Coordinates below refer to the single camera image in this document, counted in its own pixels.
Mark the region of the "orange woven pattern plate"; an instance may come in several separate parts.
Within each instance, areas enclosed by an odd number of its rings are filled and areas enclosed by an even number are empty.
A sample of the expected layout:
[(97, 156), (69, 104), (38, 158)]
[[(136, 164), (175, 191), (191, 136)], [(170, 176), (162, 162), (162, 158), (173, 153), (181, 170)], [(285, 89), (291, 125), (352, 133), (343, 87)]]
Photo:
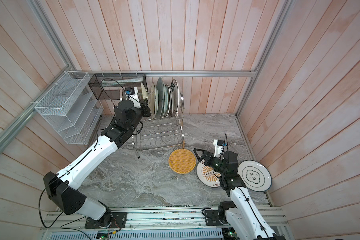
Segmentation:
[(187, 174), (195, 168), (196, 157), (190, 150), (177, 149), (169, 156), (169, 166), (178, 174)]

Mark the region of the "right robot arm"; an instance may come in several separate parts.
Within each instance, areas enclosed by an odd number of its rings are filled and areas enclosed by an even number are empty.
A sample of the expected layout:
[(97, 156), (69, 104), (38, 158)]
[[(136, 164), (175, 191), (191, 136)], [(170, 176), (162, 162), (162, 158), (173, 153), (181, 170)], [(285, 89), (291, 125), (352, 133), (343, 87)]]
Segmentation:
[(213, 168), (221, 174), (220, 185), (227, 192), (229, 201), (219, 205), (219, 219), (223, 224), (229, 224), (241, 240), (284, 240), (285, 236), (277, 235), (266, 223), (263, 216), (251, 199), (245, 183), (238, 174), (238, 154), (226, 151), (223, 158), (217, 158), (213, 153), (194, 149), (198, 162)]

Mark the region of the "stainless steel dish rack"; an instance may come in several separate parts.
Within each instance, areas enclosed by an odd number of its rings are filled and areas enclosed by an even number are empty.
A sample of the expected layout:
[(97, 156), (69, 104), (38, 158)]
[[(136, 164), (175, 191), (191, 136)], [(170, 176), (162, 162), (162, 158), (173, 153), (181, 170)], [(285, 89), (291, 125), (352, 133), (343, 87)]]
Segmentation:
[(179, 112), (175, 116), (160, 119), (143, 118), (143, 129), (133, 135), (123, 148), (133, 150), (139, 158), (139, 151), (161, 149), (166, 147), (185, 147), (183, 131), (184, 96), (181, 93)]

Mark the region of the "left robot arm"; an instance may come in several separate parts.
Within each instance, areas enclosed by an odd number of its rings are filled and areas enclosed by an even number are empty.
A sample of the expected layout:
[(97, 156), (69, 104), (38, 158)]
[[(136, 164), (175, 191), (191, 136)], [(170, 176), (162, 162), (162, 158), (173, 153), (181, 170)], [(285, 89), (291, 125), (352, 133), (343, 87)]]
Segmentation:
[(98, 139), (76, 160), (56, 174), (48, 172), (44, 178), (48, 198), (66, 215), (80, 214), (95, 221), (100, 228), (112, 224), (112, 212), (105, 204), (88, 198), (79, 192), (85, 178), (110, 154), (118, 150), (140, 130), (142, 118), (149, 117), (151, 110), (144, 99), (139, 105), (135, 101), (123, 100), (114, 108), (115, 115)]

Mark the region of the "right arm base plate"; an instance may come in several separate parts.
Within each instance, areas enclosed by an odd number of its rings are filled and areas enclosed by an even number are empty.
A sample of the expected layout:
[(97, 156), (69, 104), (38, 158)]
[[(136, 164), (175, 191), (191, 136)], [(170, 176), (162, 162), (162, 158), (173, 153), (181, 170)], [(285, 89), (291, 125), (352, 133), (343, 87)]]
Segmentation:
[(205, 217), (207, 226), (225, 226), (229, 225), (225, 218), (223, 210), (213, 210), (211, 208), (202, 209), (202, 214)]

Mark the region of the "light green flower plate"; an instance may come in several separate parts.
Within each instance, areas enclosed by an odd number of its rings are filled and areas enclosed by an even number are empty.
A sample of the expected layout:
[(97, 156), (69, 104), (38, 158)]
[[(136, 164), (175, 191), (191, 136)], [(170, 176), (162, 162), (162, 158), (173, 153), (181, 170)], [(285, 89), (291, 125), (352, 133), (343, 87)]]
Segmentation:
[(169, 86), (165, 85), (164, 87), (164, 110), (163, 110), (163, 117), (167, 117), (169, 115), (170, 110), (170, 93), (169, 93)]

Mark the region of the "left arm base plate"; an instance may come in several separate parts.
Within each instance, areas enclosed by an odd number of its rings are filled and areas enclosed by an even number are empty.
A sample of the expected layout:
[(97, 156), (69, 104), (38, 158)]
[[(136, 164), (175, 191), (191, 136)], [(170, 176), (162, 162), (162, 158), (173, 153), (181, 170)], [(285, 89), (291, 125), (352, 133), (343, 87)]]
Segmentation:
[(122, 229), (126, 225), (127, 214), (127, 212), (112, 212), (105, 218), (105, 222), (103, 218), (97, 221), (87, 217), (85, 229)]

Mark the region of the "white plate green lettered rim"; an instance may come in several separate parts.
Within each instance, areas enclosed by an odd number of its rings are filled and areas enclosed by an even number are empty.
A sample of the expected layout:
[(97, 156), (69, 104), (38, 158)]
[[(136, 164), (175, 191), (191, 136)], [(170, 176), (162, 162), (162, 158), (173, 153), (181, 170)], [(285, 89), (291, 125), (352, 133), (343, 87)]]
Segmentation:
[(179, 112), (181, 101), (181, 90), (175, 79), (172, 80), (170, 89), (172, 91), (172, 115), (175, 116)]

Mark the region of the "large teal plate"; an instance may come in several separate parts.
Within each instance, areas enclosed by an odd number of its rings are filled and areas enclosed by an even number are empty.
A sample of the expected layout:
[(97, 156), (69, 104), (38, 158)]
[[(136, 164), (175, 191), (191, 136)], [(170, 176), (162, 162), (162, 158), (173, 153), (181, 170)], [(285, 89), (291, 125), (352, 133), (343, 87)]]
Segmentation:
[(160, 77), (157, 81), (156, 85), (156, 100), (158, 103), (157, 111), (156, 111), (156, 119), (160, 119), (164, 113), (164, 99), (165, 99), (165, 84), (163, 79)]

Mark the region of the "cream floral plate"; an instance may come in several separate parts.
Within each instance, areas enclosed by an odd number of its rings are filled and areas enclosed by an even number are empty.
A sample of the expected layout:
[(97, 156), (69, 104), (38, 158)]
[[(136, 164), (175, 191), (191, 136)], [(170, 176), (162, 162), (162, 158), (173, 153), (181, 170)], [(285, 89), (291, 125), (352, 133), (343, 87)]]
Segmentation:
[(155, 119), (156, 111), (156, 86), (152, 83), (151, 90), (149, 93), (149, 107), (151, 110), (151, 119)]

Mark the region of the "small orange sunburst plate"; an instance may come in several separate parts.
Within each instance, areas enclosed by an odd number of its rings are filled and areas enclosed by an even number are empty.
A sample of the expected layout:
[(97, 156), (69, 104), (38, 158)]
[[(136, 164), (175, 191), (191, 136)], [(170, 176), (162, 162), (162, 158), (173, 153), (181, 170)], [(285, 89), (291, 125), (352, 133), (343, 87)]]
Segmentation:
[(168, 114), (167, 114), (167, 116), (168, 117), (171, 117), (172, 116), (172, 112), (173, 112), (173, 110), (172, 110), (172, 90), (171, 90), (171, 87), (170, 86), (168, 86), (168, 92), (169, 92), (169, 109), (168, 109)]

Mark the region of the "yellow woven pattern plate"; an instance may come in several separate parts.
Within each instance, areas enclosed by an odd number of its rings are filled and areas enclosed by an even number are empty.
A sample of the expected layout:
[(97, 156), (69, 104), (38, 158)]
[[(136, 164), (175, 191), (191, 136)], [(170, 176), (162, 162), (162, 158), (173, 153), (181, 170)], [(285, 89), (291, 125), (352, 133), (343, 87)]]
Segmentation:
[(148, 99), (148, 92), (144, 85), (144, 83), (141, 83), (141, 89), (142, 89), (142, 98), (143, 100)]

